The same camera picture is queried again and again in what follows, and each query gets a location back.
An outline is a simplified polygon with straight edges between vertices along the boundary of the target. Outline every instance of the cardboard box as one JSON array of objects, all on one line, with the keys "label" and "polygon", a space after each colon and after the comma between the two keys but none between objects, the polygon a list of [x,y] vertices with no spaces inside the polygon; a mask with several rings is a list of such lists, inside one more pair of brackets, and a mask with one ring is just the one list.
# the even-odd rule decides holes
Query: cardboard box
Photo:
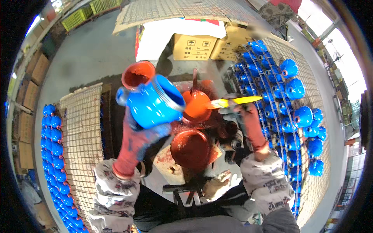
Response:
[{"label": "cardboard box", "polygon": [[216,37],[208,35],[188,36],[175,34],[175,45],[173,48],[173,59],[175,61],[208,60],[214,48]]},{"label": "cardboard box", "polygon": [[237,59],[236,52],[243,50],[242,45],[253,41],[246,33],[246,27],[238,24],[227,23],[225,26],[227,35],[216,41],[210,58],[212,60],[229,60]]},{"label": "cardboard box", "polygon": [[32,146],[25,142],[18,142],[19,164],[21,168],[33,169]]},{"label": "cardboard box", "polygon": [[41,85],[43,83],[45,73],[47,68],[49,67],[49,64],[50,62],[48,61],[46,56],[44,56],[44,54],[41,54],[31,75],[31,80],[35,84]]},{"label": "cardboard box", "polygon": [[32,126],[34,124],[33,117],[30,114],[22,113],[19,117],[18,132],[19,140],[26,143],[31,143]]},{"label": "cardboard box", "polygon": [[39,60],[39,57],[41,55],[41,51],[40,50],[37,50],[34,55],[32,56],[30,62],[28,63],[27,67],[26,67],[26,73],[29,74],[29,75],[32,75],[32,72],[34,71],[34,68],[36,66],[36,63],[38,62]]},{"label": "cardboard box", "polygon": [[31,111],[35,108],[36,99],[39,94],[39,87],[30,81],[26,90],[25,99],[23,100],[23,106],[30,109]]}]

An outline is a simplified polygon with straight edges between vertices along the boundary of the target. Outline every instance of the white cloth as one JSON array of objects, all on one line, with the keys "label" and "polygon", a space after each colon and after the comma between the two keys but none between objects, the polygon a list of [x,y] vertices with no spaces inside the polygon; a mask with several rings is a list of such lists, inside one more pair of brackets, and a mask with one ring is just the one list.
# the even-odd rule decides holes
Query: white cloth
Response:
[{"label": "white cloth", "polygon": [[[114,161],[114,159],[104,160],[96,165],[94,170],[96,174],[97,196],[94,199],[95,209],[90,211],[89,220],[92,229],[98,233],[129,233],[129,229],[133,224],[134,204],[140,190],[140,174],[135,169],[135,175],[131,180],[120,180],[113,174],[112,164]],[[262,162],[257,162],[254,160],[254,154],[250,154],[242,160],[241,173],[246,191],[255,199],[257,208],[262,215],[266,216],[275,210],[282,209],[287,206],[286,203],[289,206],[293,206],[294,190],[286,180],[282,170],[281,158],[275,153],[271,152],[271,155]],[[288,210],[285,211],[287,212],[287,216],[292,217],[288,206],[287,208]],[[287,229],[283,224],[286,223],[281,222],[271,225],[275,226],[274,229],[277,230],[282,228]],[[179,232],[180,230],[171,227],[177,226],[177,222],[164,224],[162,228],[167,229],[167,225],[170,225],[170,227],[166,232]],[[211,232],[214,232],[215,227],[214,225],[210,226]],[[193,232],[199,232],[198,225],[195,225]],[[258,231],[253,228],[247,232]]]}]

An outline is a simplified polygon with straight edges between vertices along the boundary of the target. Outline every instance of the glove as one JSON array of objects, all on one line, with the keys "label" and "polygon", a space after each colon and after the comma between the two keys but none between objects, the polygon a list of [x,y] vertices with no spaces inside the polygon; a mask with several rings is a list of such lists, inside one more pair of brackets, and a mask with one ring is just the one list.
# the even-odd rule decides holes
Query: glove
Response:
[{"label": "glove", "polygon": [[[239,94],[227,94],[223,99],[230,100],[243,97]],[[268,147],[268,141],[261,132],[258,111],[253,103],[236,104],[232,100],[228,101],[228,108],[219,108],[218,112],[223,114],[223,119],[232,121],[235,118],[243,128],[243,134],[249,139],[253,146],[253,152],[260,151]]]},{"label": "glove", "polygon": [[113,172],[120,179],[129,179],[135,172],[135,167],[142,161],[147,148],[170,134],[171,125],[161,124],[146,130],[138,130],[138,124],[132,117],[129,107],[123,120],[123,139],[119,156],[113,163]]}]

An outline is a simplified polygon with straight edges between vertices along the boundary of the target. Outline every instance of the work glove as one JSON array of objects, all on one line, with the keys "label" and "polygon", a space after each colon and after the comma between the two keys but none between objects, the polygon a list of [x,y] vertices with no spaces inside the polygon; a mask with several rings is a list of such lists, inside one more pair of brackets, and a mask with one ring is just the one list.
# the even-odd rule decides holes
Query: work glove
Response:
[{"label": "work glove", "polygon": [[169,135],[171,125],[161,124],[150,129],[139,129],[129,107],[123,120],[123,139],[119,156],[113,163],[113,172],[120,179],[130,179],[139,161],[142,161],[147,148],[159,139]]},{"label": "work glove", "polygon": [[223,114],[223,119],[233,121],[235,118],[241,130],[253,146],[253,152],[268,147],[268,141],[261,132],[258,111],[253,103],[236,104],[231,99],[244,97],[241,94],[227,94],[223,99],[229,100],[228,108],[219,108],[218,112]]}]

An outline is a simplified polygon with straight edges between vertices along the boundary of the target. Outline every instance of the worker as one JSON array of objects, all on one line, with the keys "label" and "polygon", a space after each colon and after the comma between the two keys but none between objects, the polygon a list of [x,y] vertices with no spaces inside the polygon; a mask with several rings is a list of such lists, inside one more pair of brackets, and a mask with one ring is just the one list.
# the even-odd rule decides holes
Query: worker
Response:
[{"label": "worker", "polygon": [[[236,96],[229,95],[226,99],[233,98]],[[241,168],[241,185],[216,201],[185,207],[184,214],[180,214],[176,204],[140,184],[140,173],[136,168],[146,149],[169,135],[171,126],[162,124],[147,130],[133,130],[136,122],[126,108],[118,158],[103,160],[94,169],[97,196],[94,198],[94,210],[89,212],[92,229],[98,233],[130,233],[134,223],[141,232],[151,233],[299,233],[290,209],[294,204],[294,190],[284,175],[281,158],[270,150],[261,132],[255,105],[237,105],[229,101],[229,106],[219,113],[224,114],[226,120],[233,116],[243,123],[254,151],[243,149],[231,158]],[[234,193],[239,189],[244,195]],[[234,208],[250,199],[255,200],[256,208],[263,216],[262,225],[243,224],[243,214]]]},{"label": "worker", "polygon": [[275,30],[279,31],[291,18],[296,17],[302,0],[268,0],[258,13]]}]

